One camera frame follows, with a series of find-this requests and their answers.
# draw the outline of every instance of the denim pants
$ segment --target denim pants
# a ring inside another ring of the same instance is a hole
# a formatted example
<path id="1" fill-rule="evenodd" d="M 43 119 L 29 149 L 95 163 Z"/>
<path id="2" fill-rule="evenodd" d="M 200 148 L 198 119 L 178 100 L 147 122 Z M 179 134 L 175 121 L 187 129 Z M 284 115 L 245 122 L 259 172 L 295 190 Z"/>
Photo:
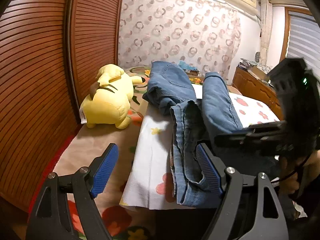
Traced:
<path id="1" fill-rule="evenodd" d="M 214 146 L 216 135 L 242 129 L 227 86 L 218 73 L 206 74 L 201 100 L 196 99 L 191 82 L 180 67 L 157 61 L 152 64 L 143 98 L 162 114 L 171 113 L 173 119 L 170 157 L 177 203 L 197 208 L 216 208 L 220 204 L 218 196 L 209 191 L 196 159 L 195 148 L 201 140 L 210 139 L 213 154 L 240 173 L 256 176 L 263 171 L 270 178 L 277 176 L 274 158 Z"/>

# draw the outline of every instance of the white tag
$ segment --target white tag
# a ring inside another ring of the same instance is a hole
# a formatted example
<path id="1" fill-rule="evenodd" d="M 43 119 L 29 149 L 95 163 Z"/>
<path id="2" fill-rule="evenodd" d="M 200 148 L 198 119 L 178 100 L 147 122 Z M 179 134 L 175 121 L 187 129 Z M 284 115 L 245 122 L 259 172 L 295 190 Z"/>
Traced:
<path id="1" fill-rule="evenodd" d="M 80 108 L 79 114 L 81 118 L 81 124 L 87 123 L 87 118 L 85 117 L 85 114 L 82 108 Z"/>

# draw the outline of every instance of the human hand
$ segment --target human hand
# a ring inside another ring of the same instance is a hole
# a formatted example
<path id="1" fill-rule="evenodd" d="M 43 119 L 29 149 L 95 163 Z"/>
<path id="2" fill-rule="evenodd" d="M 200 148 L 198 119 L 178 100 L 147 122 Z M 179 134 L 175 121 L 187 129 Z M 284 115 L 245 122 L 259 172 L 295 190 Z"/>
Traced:
<path id="1" fill-rule="evenodd" d="M 298 158 L 295 162 L 288 162 L 288 160 L 284 157 L 279 159 L 280 162 L 280 179 L 284 178 L 288 174 L 294 171 L 294 169 L 299 166 L 303 161 L 305 160 L 305 157 Z M 308 174 L 307 174 L 307 181 L 306 185 L 308 185 L 310 182 L 312 182 L 316 177 L 320 175 L 320 150 L 314 151 L 310 158 L 307 160 L 307 162 L 303 165 L 304 167 L 308 167 Z M 279 193 L 282 194 L 293 194 L 296 190 L 299 189 L 300 184 L 297 181 L 298 174 L 295 173 L 291 177 L 287 178 L 284 181 L 281 181 L 279 183 Z"/>

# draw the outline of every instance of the red trim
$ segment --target red trim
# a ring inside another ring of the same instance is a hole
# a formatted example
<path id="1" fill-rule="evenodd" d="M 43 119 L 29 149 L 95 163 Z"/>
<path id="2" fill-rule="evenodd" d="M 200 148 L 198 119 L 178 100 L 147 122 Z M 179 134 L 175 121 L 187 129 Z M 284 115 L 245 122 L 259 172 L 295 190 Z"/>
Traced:
<path id="1" fill-rule="evenodd" d="M 54 157 L 51 159 L 51 161 L 48 163 L 48 165 L 46 166 L 46 168 L 42 172 L 40 181 L 36 187 L 36 190 L 33 193 L 33 196 L 32 196 L 32 199 L 31 199 L 31 202 L 29 205 L 29 209 L 28 209 L 29 214 L 31 214 L 32 208 L 36 202 L 36 198 L 39 194 L 39 191 L 42 187 L 42 184 L 44 183 L 44 181 L 47 178 L 47 176 L 49 175 L 49 173 L 53 171 L 53 169 L 56 166 L 56 164 L 58 163 L 61 155 L 68 148 L 68 146 L 72 142 L 72 140 L 76 137 L 76 135 L 80 131 L 81 127 L 82 127 L 82 124 L 78 125 L 76 130 L 74 131 L 74 133 L 72 135 L 68 136 L 68 138 L 64 141 L 63 145 L 58 149 L 58 151 L 55 153 Z"/>

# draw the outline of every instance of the pikachu plush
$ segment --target pikachu plush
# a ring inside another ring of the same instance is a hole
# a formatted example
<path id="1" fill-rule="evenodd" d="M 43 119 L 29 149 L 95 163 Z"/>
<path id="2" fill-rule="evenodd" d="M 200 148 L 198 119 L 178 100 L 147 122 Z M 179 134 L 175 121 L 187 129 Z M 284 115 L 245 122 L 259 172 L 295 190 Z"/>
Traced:
<path id="1" fill-rule="evenodd" d="M 124 70 L 109 64 L 100 68 L 98 81 L 90 87 L 90 95 L 80 107 L 82 123 L 93 128 L 97 123 L 115 124 L 124 129 L 130 124 L 127 116 L 129 101 L 133 96 L 133 84 L 141 84 L 140 76 L 128 76 Z"/>

